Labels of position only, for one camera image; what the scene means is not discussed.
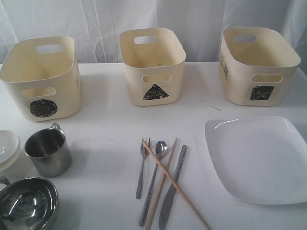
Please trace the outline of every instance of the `white backdrop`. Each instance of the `white backdrop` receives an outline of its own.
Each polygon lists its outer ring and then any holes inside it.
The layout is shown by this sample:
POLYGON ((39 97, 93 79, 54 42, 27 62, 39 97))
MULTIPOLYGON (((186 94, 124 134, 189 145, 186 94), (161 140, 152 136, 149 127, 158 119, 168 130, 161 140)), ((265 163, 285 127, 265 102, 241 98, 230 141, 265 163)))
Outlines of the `white backdrop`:
POLYGON ((233 26, 280 32, 307 73, 307 0, 0 0, 0 63, 27 38, 68 35, 80 63, 121 62, 118 37, 166 27, 187 61, 216 61, 221 31, 233 26))

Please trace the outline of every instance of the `white tablecloth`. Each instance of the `white tablecloth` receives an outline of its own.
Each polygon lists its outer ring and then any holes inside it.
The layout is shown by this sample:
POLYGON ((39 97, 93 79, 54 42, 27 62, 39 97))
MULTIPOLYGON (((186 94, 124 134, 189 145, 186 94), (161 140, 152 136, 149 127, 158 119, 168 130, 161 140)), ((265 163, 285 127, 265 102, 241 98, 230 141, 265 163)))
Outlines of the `white tablecloth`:
MULTIPOLYGON (((26 121, 0 83, 0 129, 15 131, 24 146, 34 132, 58 122, 67 135, 73 161, 62 175, 51 178, 59 192, 55 230, 140 229, 139 215, 154 169, 149 156, 141 200, 135 199, 141 165, 142 137, 169 145, 178 137, 170 167, 174 172, 182 144, 188 151, 179 184, 212 230, 305 230, 307 203, 285 206, 246 204, 232 198, 221 184, 204 138, 210 119, 280 115, 288 118, 307 140, 307 81, 295 74, 283 100, 272 107, 230 103, 217 73, 217 62, 187 63, 180 98, 168 105, 137 107, 128 99, 122 64, 80 64, 82 105, 64 119, 26 121)), ((0 176, 11 181, 39 176, 23 153, 0 176)), ((157 210, 169 186, 165 184, 157 210)), ((153 228, 158 229, 158 213, 153 228)), ((167 229, 204 229, 185 201, 176 194, 167 229)))

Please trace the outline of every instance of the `white plate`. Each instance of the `white plate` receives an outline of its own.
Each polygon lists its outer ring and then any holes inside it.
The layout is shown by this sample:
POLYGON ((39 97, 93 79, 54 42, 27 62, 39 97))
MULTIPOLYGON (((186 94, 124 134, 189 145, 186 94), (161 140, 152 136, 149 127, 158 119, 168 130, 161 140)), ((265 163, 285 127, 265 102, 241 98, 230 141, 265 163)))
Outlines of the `white plate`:
POLYGON ((11 167, 19 153, 19 137, 9 130, 0 130, 0 172, 11 167))
POLYGON ((307 144, 286 118, 211 120, 205 136, 215 170, 234 198, 265 205, 307 201, 307 144))

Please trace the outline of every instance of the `mug handle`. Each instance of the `mug handle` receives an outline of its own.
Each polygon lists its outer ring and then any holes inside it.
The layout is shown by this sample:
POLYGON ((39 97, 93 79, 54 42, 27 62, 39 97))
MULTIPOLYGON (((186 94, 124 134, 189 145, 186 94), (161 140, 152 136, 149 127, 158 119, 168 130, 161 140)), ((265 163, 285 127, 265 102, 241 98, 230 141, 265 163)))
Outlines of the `mug handle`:
POLYGON ((9 186, 11 182, 5 176, 0 176, 0 184, 5 184, 6 186, 9 186))
POLYGON ((61 127, 59 126, 58 123, 53 123, 52 126, 51 126, 50 128, 56 128, 56 129, 61 130, 61 127))

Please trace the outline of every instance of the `metal fork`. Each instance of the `metal fork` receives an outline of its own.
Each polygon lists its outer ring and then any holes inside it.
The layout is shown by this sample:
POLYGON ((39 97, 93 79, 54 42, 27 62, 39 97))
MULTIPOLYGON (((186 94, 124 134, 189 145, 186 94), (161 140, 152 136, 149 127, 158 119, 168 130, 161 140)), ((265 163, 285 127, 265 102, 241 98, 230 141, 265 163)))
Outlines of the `metal fork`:
POLYGON ((144 138, 142 138, 142 144, 141 144, 141 155, 143 156, 140 175, 139 175, 139 182, 138 187, 136 189, 136 198, 140 199, 142 195, 142 187, 143 187, 143 170, 144 170, 144 162, 146 157, 148 156, 149 152, 143 145, 144 138))

